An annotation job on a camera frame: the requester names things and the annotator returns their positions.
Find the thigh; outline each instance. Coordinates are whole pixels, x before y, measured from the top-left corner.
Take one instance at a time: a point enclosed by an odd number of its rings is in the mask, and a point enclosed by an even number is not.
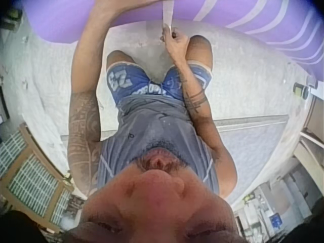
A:
[[[107,57],[107,84],[116,105],[129,95],[146,94],[149,78],[143,68],[121,51]]]
[[[186,60],[202,88],[206,89],[213,77],[213,52],[210,42],[200,35],[190,38]],[[167,95],[183,101],[180,75],[175,66],[167,72],[163,89]]]

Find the tattooed arm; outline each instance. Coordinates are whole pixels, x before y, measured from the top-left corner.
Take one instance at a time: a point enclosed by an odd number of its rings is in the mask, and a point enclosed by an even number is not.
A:
[[[163,32],[167,50],[180,74],[184,101],[193,126],[197,134],[211,148],[220,196],[227,197],[237,182],[236,168],[216,129],[205,92],[186,61],[189,38],[177,29],[174,29],[172,37],[168,26],[164,27]]]
[[[104,40],[121,13],[158,0],[96,0],[76,46],[71,71],[68,163],[75,184],[86,196],[97,188],[101,153],[100,116],[96,89]]]

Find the white stripe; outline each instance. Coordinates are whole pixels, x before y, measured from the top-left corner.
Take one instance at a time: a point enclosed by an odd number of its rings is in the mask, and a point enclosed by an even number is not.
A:
[[[200,79],[202,82],[204,82],[204,85],[202,86],[202,88],[205,89],[206,85],[207,85],[207,80],[198,74],[195,74],[195,77]]]
[[[213,9],[217,0],[205,0],[203,6],[197,13],[196,17],[193,19],[194,21],[201,21],[206,17],[206,15]]]
[[[264,9],[264,6],[266,5],[267,0],[258,0],[258,2],[255,4],[254,8],[250,12],[248,12],[244,17],[241,19],[227,25],[227,28],[235,28],[240,25],[246,24],[250,22],[252,19],[254,19],[259,13]]]
[[[208,177],[209,177],[209,171],[211,170],[211,168],[212,168],[212,165],[213,165],[213,159],[211,159],[211,161],[209,162],[209,166],[208,166],[208,168],[207,168],[207,170],[206,170],[206,176],[205,176],[205,178],[202,180],[202,182],[205,182],[207,179],[208,179]]]
[[[112,173],[110,167],[108,166],[107,161],[105,160],[105,158],[104,158],[102,155],[100,156],[100,158],[101,158],[101,160],[103,161],[103,164],[105,165],[107,171],[109,172],[110,177],[113,178],[114,175],[113,175],[113,173]]]
[[[269,31],[269,30],[273,29],[274,27],[276,27],[277,25],[279,25],[280,22],[283,20],[284,16],[286,15],[288,3],[289,3],[289,0],[282,0],[282,5],[280,8],[280,11],[272,22],[268,23],[267,25],[263,26],[262,28],[247,31],[247,32],[245,32],[245,34],[263,33],[263,32]]]
[[[319,46],[318,50],[315,52],[314,55],[312,55],[311,57],[290,57],[294,60],[298,60],[298,61],[307,61],[307,60],[311,60],[313,59],[314,57],[316,57],[320,51],[323,50],[323,46],[324,46],[324,41],[322,42],[322,44]]]
[[[308,38],[308,40],[302,46],[296,47],[296,48],[276,48],[276,49],[279,50],[279,51],[300,51],[300,50],[308,47],[309,43],[311,43],[311,41],[314,39],[314,36],[315,36],[317,30],[319,29],[320,25],[321,25],[321,21],[319,20],[316,23],[315,28],[314,28],[312,34],[310,35],[310,37]]]
[[[284,42],[267,42],[267,44],[269,44],[269,45],[286,45],[286,44],[291,44],[291,43],[299,40],[299,38],[302,37],[302,35],[305,33],[305,30],[306,30],[311,18],[313,17],[314,13],[315,13],[314,9],[309,10],[302,28],[300,29],[300,31],[298,32],[298,34],[295,37],[293,37],[289,40],[286,40]]]
[[[307,64],[307,65],[315,65],[317,63],[319,63],[324,57],[324,52],[323,54],[314,62],[298,62],[299,64]]]

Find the tank top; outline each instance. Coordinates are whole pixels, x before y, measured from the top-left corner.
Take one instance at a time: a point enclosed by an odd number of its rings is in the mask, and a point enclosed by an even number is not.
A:
[[[118,131],[103,141],[98,189],[141,155],[152,142],[175,146],[181,158],[214,193],[219,193],[209,147],[196,134],[184,103],[160,95],[134,95],[118,104]]]

